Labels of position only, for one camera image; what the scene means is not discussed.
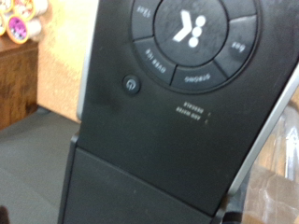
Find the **control panel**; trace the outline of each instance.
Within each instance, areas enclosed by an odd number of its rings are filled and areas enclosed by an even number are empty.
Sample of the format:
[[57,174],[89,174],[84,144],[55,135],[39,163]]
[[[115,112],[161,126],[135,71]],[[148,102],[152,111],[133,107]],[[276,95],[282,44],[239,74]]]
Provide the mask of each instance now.
[[136,57],[174,91],[214,90],[249,58],[257,14],[253,0],[135,0]]

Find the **power button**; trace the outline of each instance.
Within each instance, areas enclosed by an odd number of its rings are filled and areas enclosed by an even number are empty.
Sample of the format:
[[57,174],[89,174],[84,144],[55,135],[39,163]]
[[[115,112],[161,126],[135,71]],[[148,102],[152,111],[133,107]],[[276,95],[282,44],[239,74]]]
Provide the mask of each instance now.
[[122,86],[129,94],[136,94],[140,91],[140,81],[138,77],[127,76],[123,79]]

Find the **black coffee maker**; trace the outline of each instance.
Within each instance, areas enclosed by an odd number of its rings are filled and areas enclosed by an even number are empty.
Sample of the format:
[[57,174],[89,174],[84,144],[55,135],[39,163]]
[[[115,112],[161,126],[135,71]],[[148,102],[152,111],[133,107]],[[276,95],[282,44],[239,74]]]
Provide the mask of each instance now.
[[100,1],[59,223],[221,223],[298,56],[297,0]]

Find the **wooden cabinet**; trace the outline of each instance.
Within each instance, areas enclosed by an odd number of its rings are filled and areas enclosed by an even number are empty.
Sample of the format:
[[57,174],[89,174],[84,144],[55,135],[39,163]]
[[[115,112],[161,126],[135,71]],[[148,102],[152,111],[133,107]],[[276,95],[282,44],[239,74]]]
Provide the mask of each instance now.
[[36,111],[38,44],[0,37],[0,130]]

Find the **silver trim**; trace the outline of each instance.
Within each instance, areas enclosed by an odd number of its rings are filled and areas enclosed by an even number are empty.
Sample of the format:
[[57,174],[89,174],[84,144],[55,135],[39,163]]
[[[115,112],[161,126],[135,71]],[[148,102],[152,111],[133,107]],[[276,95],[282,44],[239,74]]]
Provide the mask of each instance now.
[[287,86],[285,87],[283,93],[280,95],[278,102],[276,103],[268,120],[266,121],[265,125],[263,126],[259,136],[255,140],[255,142],[249,152],[249,155],[246,157],[239,172],[237,173],[232,186],[228,190],[228,195],[234,195],[236,193],[236,191],[239,189],[246,174],[248,173],[249,169],[251,168],[251,166],[254,163],[257,156],[259,155],[268,136],[272,132],[276,123],[278,122],[280,115],[282,114],[283,110],[285,109],[288,102],[291,100],[293,94],[295,93],[298,85],[299,85],[299,64],[297,65],[294,72],[292,73],[292,76],[291,76]]
[[94,36],[96,15],[97,15],[97,9],[99,8],[99,2],[100,1],[97,1],[96,10],[91,15],[91,22],[90,22],[90,27],[89,27],[87,48],[86,48],[84,64],[83,64],[82,78],[81,78],[81,82],[80,82],[80,90],[79,90],[79,94],[78,94],[78,105],[77,105],[77,118],[78,119],[82,119],[82,112],[83,112],[84,99],[85,99],[85,93],[86,93],[87,78],[88,78],[88,73],[89,73],[89,70],[90,70],[90,62],[91,62],[92,50],[93,50],[93,36]]

